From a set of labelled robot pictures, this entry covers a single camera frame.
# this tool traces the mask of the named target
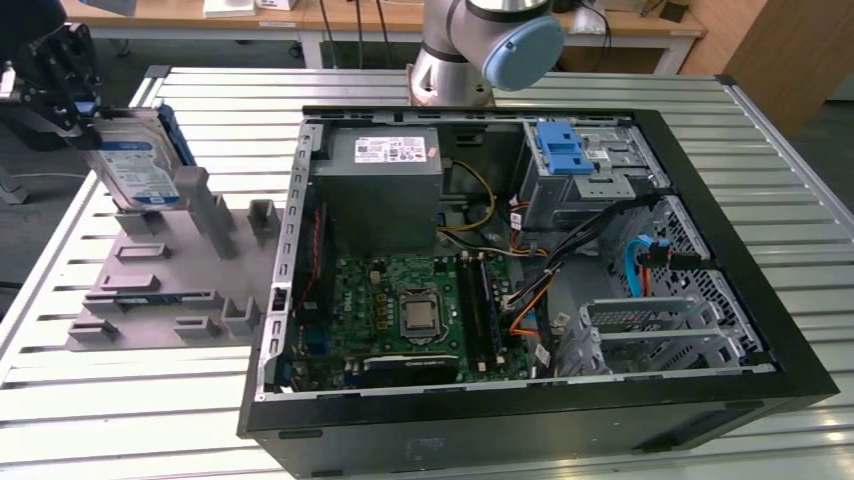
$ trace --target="blue drive bay latch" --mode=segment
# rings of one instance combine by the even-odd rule
[[[568,122],[539,122],[536,124],[539,146],[548,160],[552,175],[589,175],[595,172],[584,156],[583,139],[575,134]]]

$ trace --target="floor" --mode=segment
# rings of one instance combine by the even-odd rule
[[[117,57],[112,45],[96,40],[104,86],[104,104],[125,105],[149,65],[204,67],[300,68],[303,61],[289,52],[291,42],[142,41],[130,43],[130,54]],[[415,58],[417,45],[397,46],[395,66]],[[339,64],[356,68],[355,45],[337,45]],[[367,67],[384,67],[381,44],[364,49]],[[854,209],[854,103],[824,105],[810,127],[792,144],[848,208]],[[29,151],[0,127],[0,165],[13,175],[62,173],[82,175],[82,161],[73,150],[38,153]],[[0,282],[22,282],[53,229],[77,191],[81,178],[26,176],[18,181],[29,191],[25,205],[0,204]],[[0,317],[14,298],[14,290],[0,288]]]

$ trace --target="robotic arm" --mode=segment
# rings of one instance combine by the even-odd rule
[[[56,0],[4,0],[0,18],[0,119],[36,150],[57,143],[54,135],[96,148],[86,115],[100,77],[88,27],[65,23]]]
[[[564,33],[551,0],[429,0],[423,44],[409,77],[424,106],[480,106],[491,86],[520,90],[551,69]]]

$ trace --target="green motherboard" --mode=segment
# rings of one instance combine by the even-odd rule
[[[485,369],[483,365],[472,365],[467,358],[467,319],[460,308],[460,294],[464,293],[457,287],[457,261],[460,259],[452,256],[337,260],[333,321],[325,335],[331,361],[315,364],[312,374],[321,390],[347,388],[345,375],[337,371],[343,368],[340,359],[385,355],[457,356],[456,382],[527,376],[528,357],[520,342],[503,345],[499,362]],[[483,264],[492,296],[500,299],[511,285],[504,258],[485,258]]]

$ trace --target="motherboard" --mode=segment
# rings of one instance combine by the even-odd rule
[[[303,337],[317,389],[525,378],[500,326],[509,290],[500,256],[339,258],[332,322]]]

